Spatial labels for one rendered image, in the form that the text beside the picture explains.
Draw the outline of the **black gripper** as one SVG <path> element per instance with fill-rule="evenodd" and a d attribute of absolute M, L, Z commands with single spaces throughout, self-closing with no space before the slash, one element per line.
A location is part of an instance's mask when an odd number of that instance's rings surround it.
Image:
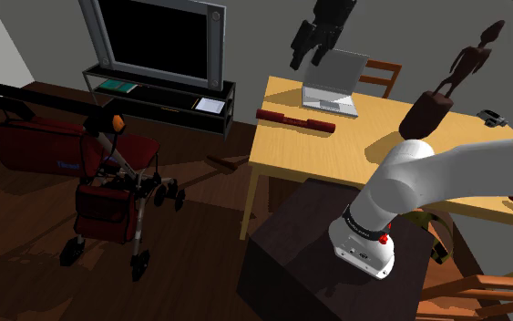
<path fill-rule="evenodd" d="M 319 45 L 313 55 L 312 64 L 318 67 L 326 53 L 336 44 L 355 5 L 356 0 L 317 0 L 313 8 L 313 24 L 303 20 L 291 43 L 293 53 L 290 67 L 293 70 L 299 69 L 304 56 L 316 46 L 315 29 L 316 26 L 321 26 L 325 27 L 330 39 L 328 45 Z"/>

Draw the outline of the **grey open laptop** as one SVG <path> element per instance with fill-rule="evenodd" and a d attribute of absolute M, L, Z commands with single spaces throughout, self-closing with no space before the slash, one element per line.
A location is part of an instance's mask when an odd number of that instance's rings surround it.
<path fill-rule="evenodd" d="M 356 119 L 352 94 L 368 59 L 368 55 L 333 49 L 318 66 L 310 64 L 302 86 L 302 106 Z"/>

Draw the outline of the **dark red long bar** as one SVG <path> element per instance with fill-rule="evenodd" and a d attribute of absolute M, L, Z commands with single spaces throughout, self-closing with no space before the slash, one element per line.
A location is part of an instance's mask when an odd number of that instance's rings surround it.
<path fill-rule="evenodd" d="M 296 126 L 300 128 L 314 129 L 327 133 L 334 133 L 336 129 L 336 125 L 330 122 L 324 122 L 316 119 L 303 120 L 289 118 L 282 113 L 273 112 L 265 109 L 258 109 L 256 111 L 256 118 Z"/>

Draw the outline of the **brown wooden chair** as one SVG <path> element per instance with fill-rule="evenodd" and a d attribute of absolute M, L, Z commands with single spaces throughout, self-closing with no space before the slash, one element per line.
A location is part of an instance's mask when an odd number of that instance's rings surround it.
<path fill-rule="evenodd" d="M 402 65 L 369 58 L 365 67 L 367 69 L 377 70 L 378 75 L 361 75 L 359 81 L 384 87 L 385 91 L 382 98 L 389 98 L 402 70 Z"/>
<path fill-rule="evenodd" d="M 476 309 L 443 308 L 432 302 L 438 297 L 506 301 Z M 472 275 L 424 289 L 416 311 L 420 319 L 439 321 L 482 321 L 491 316 L 513 313 L 513 277 Z"/>

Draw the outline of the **yellow wooden table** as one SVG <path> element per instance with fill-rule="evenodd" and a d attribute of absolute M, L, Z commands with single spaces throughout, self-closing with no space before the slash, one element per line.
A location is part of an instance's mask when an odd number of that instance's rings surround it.
<path fill-rule="evenodd" d="M 249 163 L 251 180 L 241 224 L 246 236 L 254 195 L 261 176 L 304 182 L 309 178 L 363 187 L 380 161 L 401 141 L 400 121 L 408 103 L 355 93 L 358 117 L 352 119 L 302 106 L 298 81 L 269 77 L 262 109 L 295 119 L 318 119 L 336 125 L 332 134 L 260 120 L 255 131 Z M 513 140 L 510 127 L 488 128 L 481 119 L 448 113 L 425 139 L 435 152 L 458 145 L 490 140 Z"/>

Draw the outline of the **dark brown human figure statue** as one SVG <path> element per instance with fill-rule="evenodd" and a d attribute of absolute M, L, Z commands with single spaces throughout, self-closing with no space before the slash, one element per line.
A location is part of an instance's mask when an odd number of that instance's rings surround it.
<path fill-rule="evenodd" d="M 492 52 L 487 44 L 498 38 L 505 24 L 504 20 L 499 20 L 486 28 L 476 47 L 465 47 L 458 53 L 449 75 L 436 89 L 421 94 L 399 125 L 399 134 L 404 140 L 421 140 L 439 126 L 454 105 L 450 98 L 453 91 L 467 76 L 477 73 L 484 66 Z"/>

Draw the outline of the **black television stand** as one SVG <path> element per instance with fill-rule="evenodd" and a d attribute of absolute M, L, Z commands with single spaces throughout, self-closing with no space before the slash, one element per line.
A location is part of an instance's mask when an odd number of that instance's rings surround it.
<path fill-rule="evenodd" d="M 225 81 L 214 91 L 161 79 L 143 77 L 95 65 L 83 77 L 97 77 L 129 83 L 128 92 L 89 85 L 92 96 L 104 95 L 103 107 L 116 114 L 195 129 L 226 137 L 231 129 L 236 84 Z"/>

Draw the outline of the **grey framed television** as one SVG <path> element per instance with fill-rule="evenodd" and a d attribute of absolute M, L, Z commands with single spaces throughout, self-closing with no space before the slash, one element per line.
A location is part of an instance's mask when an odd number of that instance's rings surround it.
<path fill-rule="evenodd" d="M 221 91 L 226 7 L 195 0 L 77 0 L 103 68 Z"/>

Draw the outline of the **small grey black device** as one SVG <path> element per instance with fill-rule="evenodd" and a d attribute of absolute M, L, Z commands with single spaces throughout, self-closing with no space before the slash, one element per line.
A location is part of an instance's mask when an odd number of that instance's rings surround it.
<path fill-rule="evenodd" d="M 489 109 L 479 111 L 477 117 L 484 120 L 484 124 L 490 128 L 495 128 L 497 126 L 505 127 L 508 124 L 503 116 Z"/>

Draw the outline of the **dark robot stand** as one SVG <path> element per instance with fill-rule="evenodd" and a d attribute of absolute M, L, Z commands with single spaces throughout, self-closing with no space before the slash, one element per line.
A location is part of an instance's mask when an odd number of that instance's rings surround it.
<path fill-rule="evenodd" d="M 416 321 L 434 237 L 396 217 L 389 276 L 346 263 L 328 227 L 358 192 L 308 180 L 250 236 L 237 292 L 262 321 Z"/>

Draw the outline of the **red black wheeled walker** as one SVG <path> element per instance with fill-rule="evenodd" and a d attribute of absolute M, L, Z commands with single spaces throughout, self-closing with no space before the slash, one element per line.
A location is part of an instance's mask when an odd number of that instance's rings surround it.
<path fill-rule="evenodd" d="M 159 143 L 126 132 L 121 115 L 100 106 L 0 84 L 0 161 L 10 170 L 77 177 L 75 237 L 60 263 L 72 265 L 88 239 L 132 243 L 132 279 L 149 266 L 139 249 L 145 207 L 185 192 L 173 178 L 147 174 L 159 160 Z"/>

